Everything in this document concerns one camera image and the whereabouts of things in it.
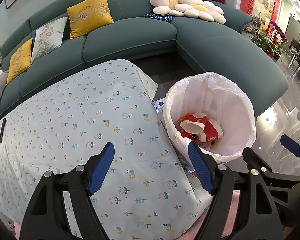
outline yellow pillow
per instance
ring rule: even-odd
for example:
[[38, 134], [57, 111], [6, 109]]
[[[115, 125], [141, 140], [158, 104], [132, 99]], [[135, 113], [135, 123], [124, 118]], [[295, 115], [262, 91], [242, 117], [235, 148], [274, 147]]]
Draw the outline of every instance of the yellow pillow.
[[30, 67], [32, 38], [22, 44], [10, 58], [7, 85]]
[[114, 23], [107, 0], [85, 0], [67, 8], [67, 12], [71, 27], [70, 39]]

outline sofa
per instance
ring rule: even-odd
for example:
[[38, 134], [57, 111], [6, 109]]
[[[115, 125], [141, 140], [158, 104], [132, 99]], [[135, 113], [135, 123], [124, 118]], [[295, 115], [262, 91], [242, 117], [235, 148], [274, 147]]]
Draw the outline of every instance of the sofa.
[[[11, 55], [35, 38], [39, 27], [67, 16], [66, 9], [82, 1], [57, 0], [29, 17], [2, 45], [0, 69], [9, 68]], [[212, 71], [237, 83], [259, 116], [287, 90], [287, 79], [265, 52], [241, 35], [252, 18], [212, 2], [223, 9], [225, 25], [188, 17], [175, 17], [171, 23], [145, 18], [152, 13], [150, 0], [108, 0], [114, 23], [71, 40], [68, 19], [62, 46], [40, 57], [6, 86], [0, 119], [46, 87], [88, 67], [175, 51], [197, 73]]]

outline trash bag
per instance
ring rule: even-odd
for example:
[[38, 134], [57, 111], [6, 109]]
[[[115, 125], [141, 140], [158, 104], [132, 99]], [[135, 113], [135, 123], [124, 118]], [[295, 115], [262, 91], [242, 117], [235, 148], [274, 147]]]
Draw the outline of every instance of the trash bag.
[[217, 162], [229, 162], [240, 156], [256, 140], [253, 107], [248, 96], [231, 80], [213, 72], [190, 76], [176, 82], [168, 91], [161, 117], [168, 136], [188, 160], [189, 138], [180, 134], [180, 118], [189, 113], [206, 113], [223, 130], [210, 154]]

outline marble floor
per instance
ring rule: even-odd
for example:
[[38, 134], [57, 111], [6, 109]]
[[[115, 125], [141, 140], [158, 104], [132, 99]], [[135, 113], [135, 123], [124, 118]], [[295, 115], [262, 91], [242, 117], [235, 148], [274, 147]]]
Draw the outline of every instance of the marble floor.
[[[294, 62], [288, 69], [289, 62], [290, 58], [285, 56], [276, 62], [288, 79], [289, 89], [256, 119], [257, 139], [252, 149], [272, 167], [273, 172], [300, 175], [299, 158], [280, 144], [283, 134], [300, 143], [300, 76], [294, 73], [297, 63]], [[176, 81], [195, 74], [175, 53], [143, 58], [133, 63], [158, 83], [154, 100], [164, 98]], [[234, 171], [247, 171], [242, 158], [227, 165]]]

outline white embroidered pillow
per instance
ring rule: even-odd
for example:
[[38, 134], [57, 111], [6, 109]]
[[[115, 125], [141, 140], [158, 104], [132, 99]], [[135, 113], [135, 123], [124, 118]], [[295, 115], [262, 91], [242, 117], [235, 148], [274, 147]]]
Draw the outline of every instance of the white embroidered pillow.
[[67, 19], [68, 17], [63, 17], [36, 30], [31, 64], [61, 46]]

